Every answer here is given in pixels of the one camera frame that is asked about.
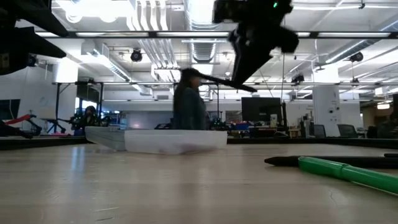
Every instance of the desk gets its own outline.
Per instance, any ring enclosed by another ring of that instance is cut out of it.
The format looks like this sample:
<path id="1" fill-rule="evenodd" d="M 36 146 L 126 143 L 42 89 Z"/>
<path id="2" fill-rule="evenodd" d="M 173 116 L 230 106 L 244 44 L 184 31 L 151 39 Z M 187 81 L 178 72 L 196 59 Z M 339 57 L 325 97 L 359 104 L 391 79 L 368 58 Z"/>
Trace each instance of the desk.
<path id="1" fill-rule="evenodd" d="M 387 152 L 396 150 L 228 145 L 159 156 L 86 144 L 4 151 L 0 178 L 7 181 L 0 184 L 0 217 L 12 224 L 397 223 L 393 195 L 264 163 L 273 156 Z"/>

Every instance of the cable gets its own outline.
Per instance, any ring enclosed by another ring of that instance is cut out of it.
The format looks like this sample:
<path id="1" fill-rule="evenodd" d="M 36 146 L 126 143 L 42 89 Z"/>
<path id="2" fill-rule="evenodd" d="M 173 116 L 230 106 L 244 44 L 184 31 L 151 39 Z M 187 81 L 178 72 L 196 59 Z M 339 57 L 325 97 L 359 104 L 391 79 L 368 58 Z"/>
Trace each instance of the cable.
<path id="1" fill-rule="evenodd" d="M 264 82 L 265 82 L 266 85 L 267 85 L 267 89 L 268 89 L 269 93 L 271 94 L 272 97 L 274 97 L 274 95 L 272 94 L 270 88 L 268 87 L 268 84 L 267 84 L 266 79 L 265 79 L 264 76 L 262 75 L 261 68 L 259 69 L 259 71 L 260 71 L 260 74 L 261 74 L 262 79 L 264 80 Z"/>
<path id="2" fill-rule="evenodd" d="M 11 110 L 11 101 L 12 101 L 12 100 L 10 100 L 10 104 L 9 104 L 10 107 L 9 107 L 9 110 L 10 110 L 10 114 L 11 114 L 12 119 L 15 119 L 15 118 L 14 118 L 14 115 L 12 114 L 12 110 Z"/>
<path id="3" fill-rule="evenodd" d="M 282 99 L 284 96 L 284 82 L 285 82 L 285 53 L 284 53 L 284 61 L 282 62 L 282 89 L 280 91 L 280 103 L 282 103 Z"/>

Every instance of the fluorescent light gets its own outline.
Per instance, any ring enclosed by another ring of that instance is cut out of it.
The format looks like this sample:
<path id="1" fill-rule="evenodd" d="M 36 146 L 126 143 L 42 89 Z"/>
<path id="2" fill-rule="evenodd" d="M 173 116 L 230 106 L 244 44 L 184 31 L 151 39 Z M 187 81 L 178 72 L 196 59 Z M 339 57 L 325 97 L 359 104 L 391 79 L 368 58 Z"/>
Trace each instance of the fluorescent light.
<path id="1" fill-rule="evenodd" d="M 227 40 L 181 40 L 183 44 L 218 44 L 228 43 Z"/>
<path id="2" fill-rule="evenodd" d="M 229 35 L 229 32 L 212 32 L 212 31 L 190 31 L 190 32 L 158 32 L 157 36 L 158 37 L 209 37 L 209 38 L 215 38 L 215 37 L 227 37 Z"/>
<path id="3" fill-rule="evenodd" d="M 130 83 L 128 83 L 128 82 L 125 82 L 125 83 L 109 82 L 109 83 L 104 83 L 104 85 L 130 85 Z"/>
<path id="4" fill-rule="evenodd" d="M 330 11 L 342 9 L 358 9 L 359 6 L 330 6 L 330 7 L 304 7 L 294 6 L 294 10 L 309 10 L 309 11 Z"/>
<path id="5" fill-rule="evenodd" d="M 103 101 L 105 101 L 105 102 L 127 102 L 128 100 L 103 100 Z"/>
<path id="6" fill-rule="evenodd" d="M 77 32 L 76 36 L 78 37 L 103 37 L 103 38 L 145 38 L 148 37 L 149 34 L 147 32 Z"/>
<path id="7" fill-rule="evenodd" d="M 173 85 L 172 82 L 132 82 L 132 84 L 136 85 Z"/>
<path id="8" fill-rule="evenodd" d="M 386 110 L 390 108 L 390 104 L 381 104 L 381 105 L 377 105 L 377 109 L 378 110 Z"/>
<path id="9" fill-rule="evenodd" d="M 105 33 L 99 33 L 99 32 L 77 32 L 76 35 L 78 37 L 97 37 L 104 35 Z"/>
<path id="10" fill-rule="evenodd" d="M 36 32 L 36 34 L 41 37 L 59 37 L 58 35 L 55 35 L 51 32 Z"/>
<path id="11" fill-rule="evenodd" d="M 388 37 L 389 32 L 320 32 L 318 37 L 363 37 L 375 38 L 375 37 Z"/>
<path id="12" fill-rule="evenodd" d="M 298 37 L 309 37 L 310 36 L 310 32 L 297 32 L 296 33 L 298 35 Z"/>

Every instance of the pillar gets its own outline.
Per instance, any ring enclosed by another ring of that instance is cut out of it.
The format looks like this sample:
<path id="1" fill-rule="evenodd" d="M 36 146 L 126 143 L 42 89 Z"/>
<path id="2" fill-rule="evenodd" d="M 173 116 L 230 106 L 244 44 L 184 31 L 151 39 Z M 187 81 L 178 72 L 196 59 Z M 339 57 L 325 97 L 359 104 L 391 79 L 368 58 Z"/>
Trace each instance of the pillar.
<path id="1" fill-rule="evenodd" d="M 318 83 L 338 83 L 338 67 L 327 65 L 324 70 L 313 73 L 313 81 Z M 337 124 L 341 123 L 340 93 L 338 85 L 313 87 L 314 122 L 325 126 L 326 136 L 338 137 Z"/>
<path id="2" fill-rule="evenodd" d="M 78 80 L 78 64 L 71 61 L 69 58 L 63 58 L 59 63 L 53 67 L 54 82 L 57 83 L 71 83 Z M 60 97 L 58 102 L 58 118 L 69 119 L 75 114 L 75 100 L 76 100 L 76 85 L 61 85 Z M 70 124 L 60 121 L 60 125 L 67 131 L 66 133 L 72 134 Z"/>

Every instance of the black cable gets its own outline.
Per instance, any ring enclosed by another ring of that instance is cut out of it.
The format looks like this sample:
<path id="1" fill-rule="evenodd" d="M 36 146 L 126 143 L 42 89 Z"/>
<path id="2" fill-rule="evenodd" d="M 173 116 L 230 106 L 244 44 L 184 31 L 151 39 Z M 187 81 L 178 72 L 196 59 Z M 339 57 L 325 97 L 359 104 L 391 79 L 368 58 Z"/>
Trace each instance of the black cable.
<path id="1" fill-rule="evenodd" d="M 285 82 L 285 53 L 284 53 L 284 61 L 282 62 L 282 90 L 280 91 L 280 103 L 282 103 L 284 95 L 284 82 Z"/>
<path id="2" fill-rule="evenodd" d="M 267 84 L 266 79 L 265 79 L 264 76 L 262 75 L 261 68 L 259 69 L 259 71 L 260 71 L 260 74 L 261 74 L 262 79 L 264 80 L 264 83 L 266 83 L 266 86 L 267 86 L 267 89 L 268 89 L 269 93 L 271 94 L 272 97 L 274 97 L 274 95 L 273 95 L 272 92 L 271 92 L 271 89 L 268 87 L 268 84 Z"/>

